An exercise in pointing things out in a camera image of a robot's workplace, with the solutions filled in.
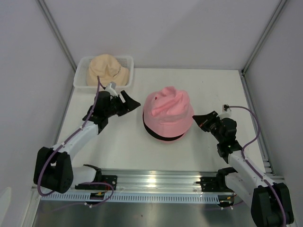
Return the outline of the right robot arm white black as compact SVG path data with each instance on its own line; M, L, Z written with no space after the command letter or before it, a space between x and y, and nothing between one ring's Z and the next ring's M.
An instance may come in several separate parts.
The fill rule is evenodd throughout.
M236 139L237 123L230 118L230 111L231 107L224 105L222 114L213 111L193 116L200 129L216 138L218 154L229 164L229 168L218 170L216 187L235 192L250 207L258 227L292 224L294 214L288 187L269 178L246 156L245 146Z

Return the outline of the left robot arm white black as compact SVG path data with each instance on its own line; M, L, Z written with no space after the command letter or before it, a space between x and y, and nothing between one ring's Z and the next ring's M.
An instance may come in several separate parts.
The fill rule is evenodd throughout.
M107 126L110 117L123 116L141 104L132 99L125 91L113 95L108 91L96 94L93 105L82 119L82 124L63 142L51 148L42 147L38 151L34 171L34 184L41 196L49 193L65 193L74 180L72 160L75 155Z

